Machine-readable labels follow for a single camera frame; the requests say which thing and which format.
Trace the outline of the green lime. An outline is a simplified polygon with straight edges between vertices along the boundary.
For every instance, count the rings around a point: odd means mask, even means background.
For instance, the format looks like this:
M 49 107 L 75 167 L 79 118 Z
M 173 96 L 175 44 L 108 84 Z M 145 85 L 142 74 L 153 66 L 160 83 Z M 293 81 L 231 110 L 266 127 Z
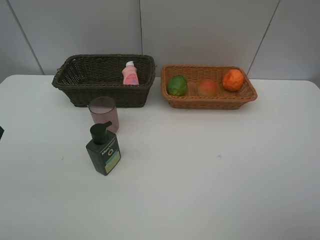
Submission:
M 182 75 L 174 76 L 167 84 L 167 92 L 171 96 L 182 97 L 185 96 L 188 89 L 188 82 Z

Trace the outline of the pink bottle white cap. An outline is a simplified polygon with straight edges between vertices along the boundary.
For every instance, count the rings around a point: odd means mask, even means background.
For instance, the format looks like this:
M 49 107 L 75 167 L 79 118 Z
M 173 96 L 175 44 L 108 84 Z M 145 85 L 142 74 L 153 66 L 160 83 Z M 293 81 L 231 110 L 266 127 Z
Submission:
M 124 85 L 139 85 L 137 69 L 133 61 L 128 61 L 122 70 Z

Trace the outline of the red yellow peach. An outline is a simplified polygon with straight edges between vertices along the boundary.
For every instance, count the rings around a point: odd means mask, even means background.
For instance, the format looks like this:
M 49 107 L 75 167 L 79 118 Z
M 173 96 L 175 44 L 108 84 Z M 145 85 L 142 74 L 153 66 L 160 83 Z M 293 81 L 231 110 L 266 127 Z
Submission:
M 214 97 L 218 93 L 218 85 L 212 79 L 204 79 L 198 84 L 197 93 L 200 97 Z

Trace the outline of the orange tangerine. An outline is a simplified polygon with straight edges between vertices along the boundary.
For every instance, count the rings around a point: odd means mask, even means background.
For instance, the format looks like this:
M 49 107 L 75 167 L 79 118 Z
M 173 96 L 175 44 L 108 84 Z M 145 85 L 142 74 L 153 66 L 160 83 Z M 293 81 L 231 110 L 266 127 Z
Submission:
M 230 69 L 222 79 L 222 86 L 230 92 L 238 91 L 244 83 L 244 75 L 238 69 Z

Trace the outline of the translucent pink plastic cup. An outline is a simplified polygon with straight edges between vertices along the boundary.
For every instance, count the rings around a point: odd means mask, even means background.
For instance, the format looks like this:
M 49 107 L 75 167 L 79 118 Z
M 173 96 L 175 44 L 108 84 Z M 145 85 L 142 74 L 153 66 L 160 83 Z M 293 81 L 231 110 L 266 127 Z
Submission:
M 118 112 L 113 98 L 108 96 L 97 97 L 89 103 L 88 109 L 95 124 L 111 122 L 112 124 L 107 127 L 107 130 L 113 133 L 118 131 Z

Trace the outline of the dark green pump bottle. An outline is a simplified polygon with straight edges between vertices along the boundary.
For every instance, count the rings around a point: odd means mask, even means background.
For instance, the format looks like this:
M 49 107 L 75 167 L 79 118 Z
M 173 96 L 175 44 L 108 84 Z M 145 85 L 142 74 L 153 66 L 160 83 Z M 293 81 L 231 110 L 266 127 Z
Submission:
M 90 128 L 91 140 L 86 150 L 95 170 L 107 176 L 121 159 L 117 135 L 108 130 L 111 121 L 97 123 Z

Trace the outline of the orange wicker basket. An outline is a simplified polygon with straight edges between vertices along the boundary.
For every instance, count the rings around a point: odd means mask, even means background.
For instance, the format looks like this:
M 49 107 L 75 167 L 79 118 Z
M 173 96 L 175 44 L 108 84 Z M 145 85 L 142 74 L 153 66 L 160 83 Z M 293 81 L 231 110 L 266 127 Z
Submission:
M 239 70 L 244 77 L 242 86 L 236 92 L 223 88 L 223 77 L 231 69 Z M 169 81 L 175 76 L 183 76 L 187 80 L 184 96 L 173 96 L 167 91 Z M 198 95 L 198 84 L 204 79 L 217 83 L 215 96 Z M 237 66 L 168 64 L 161 69 L 161 91 L 169 105 L 177 109 L 236 110 L 258 97 L 246 73 Z

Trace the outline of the dark brown wicker basket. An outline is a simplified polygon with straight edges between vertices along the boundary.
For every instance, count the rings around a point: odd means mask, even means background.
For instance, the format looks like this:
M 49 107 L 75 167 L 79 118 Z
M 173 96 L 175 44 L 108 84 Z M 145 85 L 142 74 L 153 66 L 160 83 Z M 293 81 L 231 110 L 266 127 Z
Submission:
M 122 70 L 133 61 L 138 85 L 124 85 Z M 111 97 L 117 108 L 145 105 L 156 75 L 153 57 L 137 54 L 79 54 L 57 70 L 52 85 L 66 94 L 75 107 L 85 108 L 98 97 Z

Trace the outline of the black object at left edge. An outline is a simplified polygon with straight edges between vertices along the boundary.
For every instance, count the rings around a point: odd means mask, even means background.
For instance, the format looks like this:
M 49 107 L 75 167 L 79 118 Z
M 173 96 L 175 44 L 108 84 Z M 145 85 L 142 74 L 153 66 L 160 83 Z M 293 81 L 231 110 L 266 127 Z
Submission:
M 0 139 L 2 138 L 3 134 L 4 134 L 4 129 L 0 126 Z

